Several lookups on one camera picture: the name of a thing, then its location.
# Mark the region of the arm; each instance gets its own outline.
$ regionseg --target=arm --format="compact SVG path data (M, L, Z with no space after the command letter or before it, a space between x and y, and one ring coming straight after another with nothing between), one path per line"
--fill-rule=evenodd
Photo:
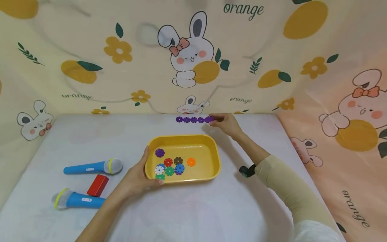
M192 70L187 70L187 71L182 71L182 72L177 72L176 74L176 79L180 80L190 80L194 78L196 73Z
M339 129L345 129L349 125L349 119L339 111L328 115L322 121L322 131L329 137L335 137Z
M144 175L144 165L148 158L148 147L144 151L141 160L128 170L126 175L108 196L102 207L94 215L93 219L82 231L75 242L98 242L105 238L124 202L134 195L144 191L147 187L163 184L163 180L148 180Z
M257 165L255 174L289 208L295 225L304 220L312 220L336 231L337 227L332 216L309 185L284 162L243 133L232 114L210 114L210 116L214 118L214 122L210 122L210 125L219 127L234 139Z

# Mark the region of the tabletop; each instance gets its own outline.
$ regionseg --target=tabletop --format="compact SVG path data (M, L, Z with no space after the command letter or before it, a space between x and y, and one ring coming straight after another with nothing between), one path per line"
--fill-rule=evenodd
M108 241L291 241L291 213L256 176L238 172L251 160L218 128L178 123L177 115L62 115L54 122L0 212L1 241L74 241L96 209L55 210L50 202L68 187L86 194L96 174L65 175L63 168L119 158L123 170L107 175L106 198L157 136L207 134L218 145L221 172L212 181L164 185L128 201ZM236 115L257 144L302 177L321 199L275 115Z

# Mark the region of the red block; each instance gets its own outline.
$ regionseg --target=red block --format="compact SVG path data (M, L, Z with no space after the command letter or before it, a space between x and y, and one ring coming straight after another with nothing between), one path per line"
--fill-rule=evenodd
M97 175L97 177L94 179L93 184L91 184L89 190L87 191L87 194L93 197L99 197L105 189L105 186L108 182L109 178L103 175Z

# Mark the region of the toy microphone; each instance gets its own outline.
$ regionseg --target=toy microphone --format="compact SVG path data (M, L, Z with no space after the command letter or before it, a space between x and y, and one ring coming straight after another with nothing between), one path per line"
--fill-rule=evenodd
M68 166L63 169L64 174L84 174L84 173L101 173L115 174L122 170L123 165L119 159L109 159L102 162Z
M56 209L63 208L100 208L105 198L92 197L71 191L68 188L52 196L51 202Z

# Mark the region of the microphone head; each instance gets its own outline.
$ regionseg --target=microphone head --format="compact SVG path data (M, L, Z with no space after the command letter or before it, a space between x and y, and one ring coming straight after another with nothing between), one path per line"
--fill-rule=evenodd
M123 164L120 159L111 158L107 161L105 161L105 164L103 165L103 170L107 174L115 174L122 170Z
M72 190L65 188L63 191L55 193L51 198L51 202L56 209L67 208L66 204L72 193Z

